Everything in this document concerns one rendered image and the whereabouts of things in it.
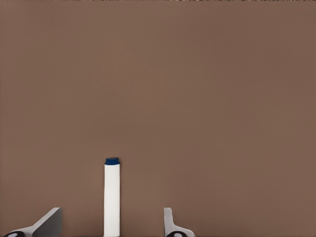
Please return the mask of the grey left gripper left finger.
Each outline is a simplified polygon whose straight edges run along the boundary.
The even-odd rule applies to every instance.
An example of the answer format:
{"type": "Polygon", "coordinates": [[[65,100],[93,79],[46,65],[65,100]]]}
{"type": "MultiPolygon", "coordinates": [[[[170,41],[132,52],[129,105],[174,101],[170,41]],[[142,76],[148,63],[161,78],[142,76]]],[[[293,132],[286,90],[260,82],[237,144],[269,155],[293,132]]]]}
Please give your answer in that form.
{"type": "Polygon", "coordinates": [[[3,237],[60,237],[62,208],[54,207],[31,226],[13,230],[3,237]]]}

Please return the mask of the white marker with blue end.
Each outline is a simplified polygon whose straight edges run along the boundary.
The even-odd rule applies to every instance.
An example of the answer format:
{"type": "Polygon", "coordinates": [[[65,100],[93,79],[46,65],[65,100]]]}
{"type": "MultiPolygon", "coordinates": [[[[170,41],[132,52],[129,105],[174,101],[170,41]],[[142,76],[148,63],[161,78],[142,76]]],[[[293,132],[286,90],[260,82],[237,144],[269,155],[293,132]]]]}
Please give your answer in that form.
{"type": "Polygon", "coordinates": [[[120,236],[120,161],[106,158],[104,164],[104,237],[120,236]]]}

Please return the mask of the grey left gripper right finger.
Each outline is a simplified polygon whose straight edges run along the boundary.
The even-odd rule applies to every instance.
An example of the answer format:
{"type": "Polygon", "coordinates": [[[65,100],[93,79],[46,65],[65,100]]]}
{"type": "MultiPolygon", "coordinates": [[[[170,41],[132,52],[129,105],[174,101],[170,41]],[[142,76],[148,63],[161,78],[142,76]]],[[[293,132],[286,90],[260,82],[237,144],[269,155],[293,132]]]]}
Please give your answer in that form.
{"type": "Polygon", "coordinates": [[[165,237],[195,237],[192,230],[177,226],[174,223],[171,207],[165,207],[163,211],[165,237]]]}

